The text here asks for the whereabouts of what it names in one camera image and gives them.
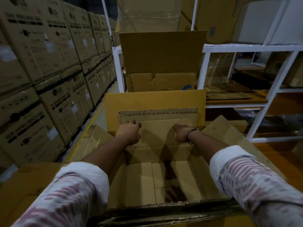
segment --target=yellow floor line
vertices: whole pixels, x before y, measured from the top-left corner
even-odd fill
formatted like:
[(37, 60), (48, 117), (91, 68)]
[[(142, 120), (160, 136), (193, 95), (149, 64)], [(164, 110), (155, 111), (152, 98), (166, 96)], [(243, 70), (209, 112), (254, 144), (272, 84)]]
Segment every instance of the yellow floor line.
[[(118, 83), (118, 82), (115, 82), (115, 83), (112, 85), (112, 89), (111, 89), (108, 93), (111, 93), (111, 92), (114, 90), (114, 88), (116, 87), (117, 83)], [(87, 130), (88, 130), (89, 127), (92, 125), (92, 123), (94, 122), (95, 118), (97, 117), (97, 115), (99, 114), (99, 112), (100, 112), (101, 108), (103, 108), (103, 106), (104, 106), (104, 101), (102, 102), (101, 106), (99, 107), (97, 113), (93, 116), (92, 120), (90, 121), (90, 123), (89, 123), (89, 125), (87, 126), (87, 128), (85, 129), (85, 131), (83, 132), (83, 134), (82, 134), (82, 136), (80, 137), (79, 141), (76, 143), (74, 149), (73, 149), (73, 150), (71, 151), (71, 153), (69, 154), (69, 156), (68, 156), (68, 158), (67, 158), (67, 160), (66, 160), (67, 162), (69, 162), (70, 159), (71, 159), (71, 157), (74, 155), (76, 149), (78, 148), (79, 143), (81, 142), (81, 140), (82, 140), (83, 137), (85, 136)]]

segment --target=bracelet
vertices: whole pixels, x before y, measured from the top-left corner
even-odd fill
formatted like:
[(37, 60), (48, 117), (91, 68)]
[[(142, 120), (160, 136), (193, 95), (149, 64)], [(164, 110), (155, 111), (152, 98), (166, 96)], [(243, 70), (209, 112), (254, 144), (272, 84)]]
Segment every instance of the bracelet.
[(185, 134), (185, 140), (188, 142), (188, 144), (192, 145), (192, 143), (188, 140), (188, 135), (195, 130), (198, 130), (198, 129), (191, 129)]

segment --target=label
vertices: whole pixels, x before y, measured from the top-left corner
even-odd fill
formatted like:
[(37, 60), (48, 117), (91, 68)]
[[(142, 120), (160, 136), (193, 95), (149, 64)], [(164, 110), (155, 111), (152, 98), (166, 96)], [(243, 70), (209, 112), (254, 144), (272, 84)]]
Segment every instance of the label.
[(58, 131), (56, 130), (55, 127), (53, 127), (48, 133), (47, 136), (49, 137), (50, 140), (53, 140), (58, 134)]
[(68, 40), (68, 44), (70, 48), (75, 48), (73, 40)]
[(10, 168), (8, 168), (1, 176), (0, 182), (4, 183), (7, 179), (10, 179), (11, 176), (18, 170), (16, 164), (13, 164)]
[(8, 46), (0, 46), (0, 57), (4, 62), (17, 60), (15, 53), (12, 48)]
[(51, 41), (44, 42), (49, 53), (55, 52), (55, 46)]
[(87, 46), (87, 41), (86, 41), (86, 39), (83, 39), (83, 44), (84, 44), (85, 47)]
[(73, 113), (75, 114), (78, 110), (77, 105), (74, 105), (71, 107), (71, 110), (73, 111)]

